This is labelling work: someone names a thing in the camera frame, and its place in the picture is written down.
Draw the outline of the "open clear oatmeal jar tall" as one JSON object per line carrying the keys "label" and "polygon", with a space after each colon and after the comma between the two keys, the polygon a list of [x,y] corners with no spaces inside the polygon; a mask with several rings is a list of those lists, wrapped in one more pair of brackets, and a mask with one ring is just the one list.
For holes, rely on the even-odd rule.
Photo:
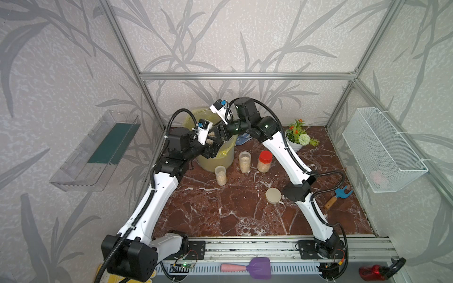
{"label": "open clear oatmeal jar tall", "polygon": [[239,168],[242,173],[249,173],[251,170],[251,154],[249,152],[241,152],[239,154]]}

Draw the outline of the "white pot artificial flowers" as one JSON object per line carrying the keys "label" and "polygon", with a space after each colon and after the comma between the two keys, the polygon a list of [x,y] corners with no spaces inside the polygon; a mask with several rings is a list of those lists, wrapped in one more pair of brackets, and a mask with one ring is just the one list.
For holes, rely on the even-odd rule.
{"label": "white pot artificial flowers", "polygon": [[317,139],[314,139],[307,134],[304,125],[304,120],[297,119],[293,123],[291,123],[289,125],[289,128],[285,131],[285,137],[290,147],[295,152],[298,152],[304,146],[310,145],[317,147],[319,145],[319,141]]}

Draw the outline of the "blue dotted work glove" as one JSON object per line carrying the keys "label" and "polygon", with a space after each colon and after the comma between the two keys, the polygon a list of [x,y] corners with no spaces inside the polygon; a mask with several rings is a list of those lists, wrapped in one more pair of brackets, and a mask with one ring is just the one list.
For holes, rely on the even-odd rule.
{"label": "blue dotted work glove", "polygon": [[241,134],[237,137],[237,140],[235,142],[236,146],[241,146],[245,144],[246,142],[250,141],[252,139],[252,136],[248,133]]}

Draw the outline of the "red lid oatmeal jar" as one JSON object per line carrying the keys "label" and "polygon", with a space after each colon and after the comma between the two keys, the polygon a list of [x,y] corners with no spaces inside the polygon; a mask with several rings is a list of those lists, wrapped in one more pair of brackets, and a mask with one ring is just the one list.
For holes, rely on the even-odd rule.
{"label": "red lid oatmeal jar", "polygon": [[258,157],[257,169],[261,173],[267,173],[272,164],[273,155],[270,151],[262,151]]}

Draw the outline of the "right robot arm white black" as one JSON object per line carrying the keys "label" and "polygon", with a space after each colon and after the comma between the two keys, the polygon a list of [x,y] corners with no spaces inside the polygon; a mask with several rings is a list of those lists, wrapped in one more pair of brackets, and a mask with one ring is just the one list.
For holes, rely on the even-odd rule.
{"label": "right robot arm white black", "polygon": [[317,178],[339,175],[340,180],[335,186],[338,189],[346,180],[345,173],[339,170],[325,173],[312,171],[289,145],[280,119],[261,101],[250,97],[240,97],[231,103],[217,100],[210,106],[210,111],[221,118],[214,127],[216,134],[226,139],[247,133],[277,159],[290,179],[282,194],[299,207],[308,221],[316,243],[316,253],[322,258],[331,258],[347,239],[345,235],[338,235],[335,225],[328,223],[316,202],[316,196],[324,191],[313,192],[311,186]]}

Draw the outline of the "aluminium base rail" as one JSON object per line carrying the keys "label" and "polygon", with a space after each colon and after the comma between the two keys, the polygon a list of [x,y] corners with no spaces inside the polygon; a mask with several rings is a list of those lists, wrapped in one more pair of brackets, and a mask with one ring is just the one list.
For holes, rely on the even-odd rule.
{"label": "aluminium base rail", "polygon": [[[332,262],[343,258],[336,251],[334,256],[323,258],[315,251],[315,241],[309,235],[266,237],[191,237],[189,241],[204,241],[198,255],[199,263],[239,263],[252,258],[267,257],[271,262]],[[371,235],[348,235],[350,262],[390,262],[399,255],[389,238]]]}

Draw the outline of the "clear plastic wall shelf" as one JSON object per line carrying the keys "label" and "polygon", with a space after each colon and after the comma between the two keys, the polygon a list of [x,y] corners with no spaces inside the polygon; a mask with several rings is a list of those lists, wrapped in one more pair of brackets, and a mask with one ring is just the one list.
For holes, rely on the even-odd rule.
{"label": "clear plastic wall shelf", "polygon": [[101,192],[141,126],[139,116],[107,110],[51,177],[65,192]]}

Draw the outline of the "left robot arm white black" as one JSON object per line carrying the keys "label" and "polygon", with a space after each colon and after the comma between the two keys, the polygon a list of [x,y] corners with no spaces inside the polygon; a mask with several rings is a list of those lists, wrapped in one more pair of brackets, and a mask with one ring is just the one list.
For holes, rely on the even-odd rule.
{"label": "left robot arm white black", "polygon": [[223,144],[222,141],[207,143],[213,125],[210,120],[196,119],[186,108],[172,115],[143,199],[120,231],[106,236],[101,244],[104,262],[95,282],[99,283],[108,272],[123,277],[124,281],[132,279],[145,283],[165,258],[187,250],[188,240],[184,233],[168,232],[154,239],[153,231],[190,162],[200,155],[215,156]]}

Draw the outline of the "open clear oatmeal jar small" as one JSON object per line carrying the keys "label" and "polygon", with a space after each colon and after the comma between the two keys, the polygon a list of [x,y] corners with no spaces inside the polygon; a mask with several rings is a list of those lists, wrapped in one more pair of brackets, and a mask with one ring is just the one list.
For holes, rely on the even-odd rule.
{"label": "open clear oatmeal jar small", "polygon": [[215,168],[215,176],[219,186],[224,186],[227,183],[227,173],[224,166],[217,166]]}

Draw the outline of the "mesh trash bin yellow bag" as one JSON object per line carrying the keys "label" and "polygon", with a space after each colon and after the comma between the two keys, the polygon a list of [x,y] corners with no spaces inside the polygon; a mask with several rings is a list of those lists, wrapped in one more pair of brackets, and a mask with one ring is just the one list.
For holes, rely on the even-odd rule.
{"label": "mesh trash bin yellow bag", "polygon": [[[219,115],[211,112],[209,108],[198,108],[191,110],[191,112],[196,121],[205,119],[212,122],[213,125],[222,121]],[[234,161],[234,148],[237,137],[237,135],[233,135],[229,141],[224,142],[214,158],[208,159],[202,155],[197,156],[196,161],[198,162],[198,165],[208,172],[214,172],[217,166],[224,166],[225,168],[230,167]]]}

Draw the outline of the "green circuit board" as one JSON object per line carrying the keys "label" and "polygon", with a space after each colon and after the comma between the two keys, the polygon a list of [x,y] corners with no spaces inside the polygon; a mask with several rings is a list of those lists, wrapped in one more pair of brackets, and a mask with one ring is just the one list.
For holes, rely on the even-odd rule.
{"label": "green circuit board", "polygon": [[196,262],[176,262],[172,264],[172,268],[176,271],[190,270],[195,268]]}

